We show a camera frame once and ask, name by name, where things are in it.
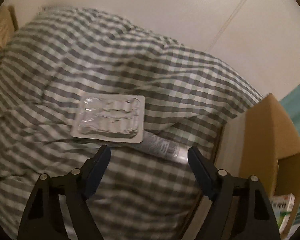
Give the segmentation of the silver blister pack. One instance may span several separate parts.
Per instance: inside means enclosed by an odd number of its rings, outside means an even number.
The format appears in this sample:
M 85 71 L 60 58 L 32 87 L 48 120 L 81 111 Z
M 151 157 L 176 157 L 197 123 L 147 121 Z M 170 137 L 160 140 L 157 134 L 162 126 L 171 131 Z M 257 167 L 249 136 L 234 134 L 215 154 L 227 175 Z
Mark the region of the silver blister pack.
M 137 144 L 143 140 L 143 95 L 85 93 L 72 123 L 76 138 Z

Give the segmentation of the brown cardboard box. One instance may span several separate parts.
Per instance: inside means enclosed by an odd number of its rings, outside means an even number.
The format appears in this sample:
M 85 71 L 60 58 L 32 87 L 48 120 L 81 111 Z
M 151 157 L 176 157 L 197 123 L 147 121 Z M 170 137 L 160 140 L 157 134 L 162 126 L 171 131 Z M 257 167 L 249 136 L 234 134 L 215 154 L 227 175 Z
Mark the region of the brown cardboard box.
M 229 120 L 218 133 L 211 159 L 234 177 L 256 175 L 269 197 L 293 194 L 286 238 L 300 206 L 300 135 L 273 94 Z

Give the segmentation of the beige pillow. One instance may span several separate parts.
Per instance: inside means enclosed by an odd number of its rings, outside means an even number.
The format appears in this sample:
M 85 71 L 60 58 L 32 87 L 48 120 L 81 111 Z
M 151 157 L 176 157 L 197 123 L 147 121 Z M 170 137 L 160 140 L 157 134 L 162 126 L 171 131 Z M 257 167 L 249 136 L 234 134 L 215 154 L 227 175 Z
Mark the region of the beige pillow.
M 14 7 L 2 5 L 0 7 L 0 50 L 6 46 L 17 30 L 18 22 Z

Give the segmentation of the grey white checked bedsheet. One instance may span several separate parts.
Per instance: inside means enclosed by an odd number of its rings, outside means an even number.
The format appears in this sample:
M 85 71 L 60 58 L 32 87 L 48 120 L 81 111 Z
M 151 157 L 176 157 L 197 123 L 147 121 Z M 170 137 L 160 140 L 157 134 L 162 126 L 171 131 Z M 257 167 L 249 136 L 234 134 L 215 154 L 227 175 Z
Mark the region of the grey white checked bedsheet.
M 12 239 L 39 175 L 67 174 L 101 146 L 70 134 L 84 93 L 144 96 L 146 131 L 205 155 L 262 100 L 226 63 L 172 38 L 95 9 L 45 9 L 0 53 L 0 225 Z M 88 205 L 105 239 L 176 239 L 198 194 L 188 165 L 115 146 Z

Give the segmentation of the grey white tube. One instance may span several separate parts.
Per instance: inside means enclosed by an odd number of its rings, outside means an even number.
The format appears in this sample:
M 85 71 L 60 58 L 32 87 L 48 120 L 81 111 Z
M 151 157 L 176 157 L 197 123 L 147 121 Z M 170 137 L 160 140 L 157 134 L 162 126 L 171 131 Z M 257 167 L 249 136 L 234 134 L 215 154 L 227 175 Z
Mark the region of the grey white tube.
M 175 163 L 186 164 L 189 146 L 162 138 L 156 134 L 143 133 L 143 141 L 133 144 L 134 148 L 140 152 L 152 156 L 166 159 Z

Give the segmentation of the green white medicine box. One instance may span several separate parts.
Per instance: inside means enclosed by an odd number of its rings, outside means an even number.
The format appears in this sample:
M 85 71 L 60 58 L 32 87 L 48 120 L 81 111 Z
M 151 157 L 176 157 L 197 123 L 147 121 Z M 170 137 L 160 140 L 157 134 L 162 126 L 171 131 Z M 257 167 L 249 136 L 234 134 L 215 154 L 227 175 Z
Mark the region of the green white medicine box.
M 273 208 L 279 233 L 283 233 L 293 210 L 295 196 L 293 194 L 285 194 L 270 198 L 271 207 Z

